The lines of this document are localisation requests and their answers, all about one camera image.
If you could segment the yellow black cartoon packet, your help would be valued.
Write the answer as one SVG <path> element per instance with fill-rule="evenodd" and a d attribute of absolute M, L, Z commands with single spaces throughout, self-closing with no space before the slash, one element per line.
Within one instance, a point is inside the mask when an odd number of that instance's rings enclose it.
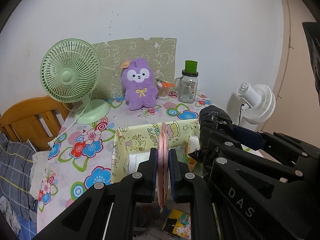
<path fill-rule="evenodd" d="M 190 215 L 173 209 L 164 223 L 163 231 L 179 238 L 191 239 Z"/>

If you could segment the white tissue pack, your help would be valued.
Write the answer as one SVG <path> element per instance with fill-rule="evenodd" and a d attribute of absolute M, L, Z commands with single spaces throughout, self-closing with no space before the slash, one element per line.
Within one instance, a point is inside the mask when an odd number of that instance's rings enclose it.
<path fill-rule="evenodd" d="M 181 146 L 173 147 L 176 150 L 178 161 L 183 163 L 188 163 L 188 156 L 185 153 L 185 148 Z M 138 169 L 138 165 L 141 162 L 147 161 L 149 159 L 150 152 L 136 153 L 129 155 L 129 166 L 128 172 L 129 174 L 134 173 Z"/>

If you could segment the glass mug jar green lid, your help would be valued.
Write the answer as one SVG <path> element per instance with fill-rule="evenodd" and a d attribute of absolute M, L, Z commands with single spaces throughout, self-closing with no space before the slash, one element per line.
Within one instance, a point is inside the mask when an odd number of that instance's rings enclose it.
<path fill-rule="evenodd" d="M 175 79 L 174 91 L 178 94 L 178 100 L 182 103 L 195 101 L 198 84 L 197 62 L 186 60 L 182 76 Z"/>

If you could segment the orange green tissue packet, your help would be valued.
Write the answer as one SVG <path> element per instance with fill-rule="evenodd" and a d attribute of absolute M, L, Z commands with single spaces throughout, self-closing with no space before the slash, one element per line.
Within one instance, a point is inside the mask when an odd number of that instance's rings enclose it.
<path fill-rule="evenodd" d="M 200 141 L 199 138 L 195 135 L 190 135 L 186 146 L 185 146 L 185 155 L 187 157 L 187 165 L 190 172 L 197 174 L 199 176 L 202 175 L 202 164 L 193 157 L 192 153 L 198 151 L 200 149 Z"/>

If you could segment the orange wooden chair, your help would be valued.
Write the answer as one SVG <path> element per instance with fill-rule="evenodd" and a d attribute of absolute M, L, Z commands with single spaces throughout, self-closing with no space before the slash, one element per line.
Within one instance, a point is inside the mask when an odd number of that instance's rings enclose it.
<path fill-rule="evenodd" d="M 71 104 L 64 105 L 49 96 L 21 101 L 1 116 L 1 132 L 14 142 L 30 140 L 39 150 L 49 149 L 48 142 L 57 137 L 61 125 L 56 117 L 67 118 Z"/>

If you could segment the white clip fan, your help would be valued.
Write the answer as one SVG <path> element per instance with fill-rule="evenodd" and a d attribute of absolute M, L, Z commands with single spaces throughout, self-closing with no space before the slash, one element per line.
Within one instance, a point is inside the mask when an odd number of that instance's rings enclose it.
<path fill-rule="evenodd" d="M 276 107 L 276 97 L 267 85 L 251 85 L 245 82 L 238 87 L 237 93 L 248 106 L 244 110 L 243 117 L 249 124 L 263 123 L 273 114 Z"/>

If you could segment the black knitted soft item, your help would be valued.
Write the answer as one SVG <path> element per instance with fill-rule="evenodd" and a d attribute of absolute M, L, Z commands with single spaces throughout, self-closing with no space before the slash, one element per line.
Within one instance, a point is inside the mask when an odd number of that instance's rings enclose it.
<path fill-rule="evenodd" d="M 223 135 L 229 136 L 232 133 L 233 122 L 229 115 L 217 106 L 210 105 L 204 107 L 199 113 L 200 124 L 200 149 L 188 154 L 195 161 L 208 165 L 206 158 L 208 154 L 208 140 L 211 138 L 210 133 L 216 131 Z"/>

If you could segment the blue plaid bedding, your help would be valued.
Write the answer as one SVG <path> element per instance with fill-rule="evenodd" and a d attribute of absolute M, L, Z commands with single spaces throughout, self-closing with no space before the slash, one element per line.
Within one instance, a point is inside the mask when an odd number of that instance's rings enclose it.
<path fill-rule="evenodd" d="M 38 200 L 29 193 L 35 153 L 30 141 L 13 142 L 1 134 L 1 212 L 18 239 L 33 239 L 37 234 Z"/>

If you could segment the cotton swab container orange lid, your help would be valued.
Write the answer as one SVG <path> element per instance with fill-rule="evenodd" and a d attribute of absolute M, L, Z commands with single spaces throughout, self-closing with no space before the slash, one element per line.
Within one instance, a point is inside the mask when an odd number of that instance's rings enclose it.
<path fill-rule="evenodd" d="M 160 79 L 156 79 L 158 94 L 157 98 L 159 99 L 166 99 L 169 95 L 170 89 L 174 88 L 173 83 L 169 83 L 167 81 L 162 81 Z"/>

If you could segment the green cartoon fabric storage box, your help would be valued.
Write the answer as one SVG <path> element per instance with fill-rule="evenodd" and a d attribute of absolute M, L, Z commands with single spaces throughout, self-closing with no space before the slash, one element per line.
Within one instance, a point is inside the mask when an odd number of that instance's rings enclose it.
<path fill-rule="evenodd" d="M 167 134 L 169 148 L 186 146 L 190 135 L 200 137 L 197 119 L 169 121 Z M 111 163 L 111 182 L 117 183 L 129 174 L 129 155 L 150 152 L 158 147 L 161 123 L 123 127 L 116 130 Z"/>

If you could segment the green desk fan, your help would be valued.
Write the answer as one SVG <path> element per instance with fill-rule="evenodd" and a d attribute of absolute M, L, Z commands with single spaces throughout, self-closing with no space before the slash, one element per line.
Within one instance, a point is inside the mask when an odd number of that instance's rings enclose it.
<path fill-rule="evenodd" d="M 86 41 L 69 38 L 54 44 L 44 55 L 40 66 L 43 89 L 61 103 L 82 102 L 76 110 L 78 124 L 99 121 L 111 106 L 102 99 L 91 99 L 100 77 L 99 56 Z"/>

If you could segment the floral tablecloth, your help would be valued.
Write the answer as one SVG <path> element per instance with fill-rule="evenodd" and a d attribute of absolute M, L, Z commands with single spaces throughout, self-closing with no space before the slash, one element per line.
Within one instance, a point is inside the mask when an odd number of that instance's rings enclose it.
<path fill-rule="evenodd" d="M 181 103 L 174 92 L 153 108 L 129 110 L 124 99 L 110 99 L 110 112 L 97 122 L 81 125 L 70 114 L 48 152 L 41 180 L 32 183 L 38 200 L 37 230 L 43 230 L 96 182 L 110 184 L 116 130 L 123 127 L 198 119 L 200 110 L 212 104 L 203 93 L 194 103 Z"/>

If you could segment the pink cartoon tissue packet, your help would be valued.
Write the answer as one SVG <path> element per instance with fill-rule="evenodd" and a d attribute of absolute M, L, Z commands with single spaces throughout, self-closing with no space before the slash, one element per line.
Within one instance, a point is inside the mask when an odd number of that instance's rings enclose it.
<path fill-rule="evenodd" d="M 157 152 L 157 199 L 160 208 L 160 213 L 162 213 L 167 198 L 169 182 L 169 142 L 167 134 L 167 125 L 164 122 L 161 125 Z"/>

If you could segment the purple plush bunny toy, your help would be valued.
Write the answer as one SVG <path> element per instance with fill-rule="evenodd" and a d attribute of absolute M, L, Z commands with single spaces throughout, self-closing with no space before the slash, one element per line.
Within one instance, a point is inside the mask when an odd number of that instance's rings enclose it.
<path fill-rule="evenodd" d="M 120 80 L 125 88 L 125 100 L 129 110 L 155 107 L 158 89 L 155 86 L 153 70 L 146 59 L 125 61 L 120 68 L 123 70 Z"/>

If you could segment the green cartoon wall mat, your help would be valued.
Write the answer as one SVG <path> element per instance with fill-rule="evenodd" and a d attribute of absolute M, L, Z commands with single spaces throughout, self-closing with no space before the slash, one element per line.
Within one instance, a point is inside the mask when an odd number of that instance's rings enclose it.
<path fill-rule="evenodd" d="M 175 78 L 176 38 L 128 38 L 93 44 L 100 63 L 99 82 L 92 99 L 116 99 L 124 96 L 120 66 L 127 60 L 144 58 L 155 79 L 173 82 Z"/>

